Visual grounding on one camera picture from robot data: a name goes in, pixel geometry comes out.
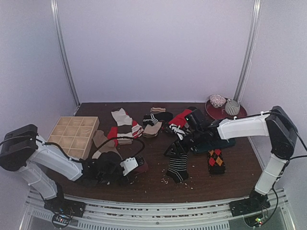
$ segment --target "black and white striped sock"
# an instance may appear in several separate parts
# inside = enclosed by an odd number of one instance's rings
[[[171,158],[169,161],[167,176],[170,176],[175,183],[181,183],[188,179],[189,174],[187,172],[188,155],[182,155],[181,158]]]
[[[143,125],[154,126],[159,121],[169,122],[172,119],[173,119],[173,114],[169,113],[169,112],[162,112],[162,113],[158,113],[158,114],[145,115],[144,118],[143,118]]]

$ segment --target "round tray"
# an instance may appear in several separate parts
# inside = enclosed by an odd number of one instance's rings
[[[224,118],[234,118],[233,116],[230,116],[226,113],[225,111],[225,105],[226,103],[220,107],[220,108],[215,108],[211,103],[210,103],[210,100],[208,100],[206,102],[206,112],[208,113],[208,115],[210,117],[212,117],[213,119],[215,120],[220,120],[220,119],[224,119]],[[247,116],[247,112],[245,110],[245,108],[243,106],[240,106],[240,111],[237,115],[237,117],[245,117]]]

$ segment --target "white panel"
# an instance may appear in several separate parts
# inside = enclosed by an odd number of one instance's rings
[[[249,114],[280,105],[307,141],[307,2],[263,1],[252,67],[242,100]],[[268,138],[252,138],[265,163]],[[307,154],[297,141],[295,155]],[[294,210],[297,229],[307,226],[307,159],[293,160],[277,187],[284,187]]]
[[[34,123],[47,138],[75,106],[59,55],[50,0],[0,0],[0,138]],[[19,229],[29,191],[0,169],[0,229]]]
[[[61,0],[81,102],[233,97],[253,0]]]

